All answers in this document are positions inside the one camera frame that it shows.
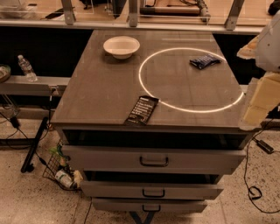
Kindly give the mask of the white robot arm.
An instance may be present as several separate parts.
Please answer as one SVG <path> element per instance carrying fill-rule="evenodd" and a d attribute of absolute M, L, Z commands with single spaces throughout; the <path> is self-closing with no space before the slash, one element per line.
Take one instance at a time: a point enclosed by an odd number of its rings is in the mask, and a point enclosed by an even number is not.
<path fill-rule="evenodd" d="M 239 126 L 242 130 L 258 127 L 268 113 L 280 103 L 280 10 L 259 35 L 242 47 L 237 56 L 255 59 L 265 71 L 257 82 L 251 81 Z"/>

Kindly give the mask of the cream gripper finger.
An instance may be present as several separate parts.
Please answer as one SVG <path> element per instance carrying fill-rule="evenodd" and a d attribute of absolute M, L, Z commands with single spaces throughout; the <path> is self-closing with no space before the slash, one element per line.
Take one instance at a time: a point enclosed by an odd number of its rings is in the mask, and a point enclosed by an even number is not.
<path fill-rule="evenodd" d="M 244 47 L 242 47 L 238 52 L 237 56 L 241 59 L 251 60 L 256 57 L 256 48 L 258 43 L 258 36 L 251 39 Z"/>
<path fill-rule="evenodd" d="M 279 103 L 280 73 L 266 73 L 256 83 L 256 88 L 242 118 L 243 125 L 259 126 Z"/>

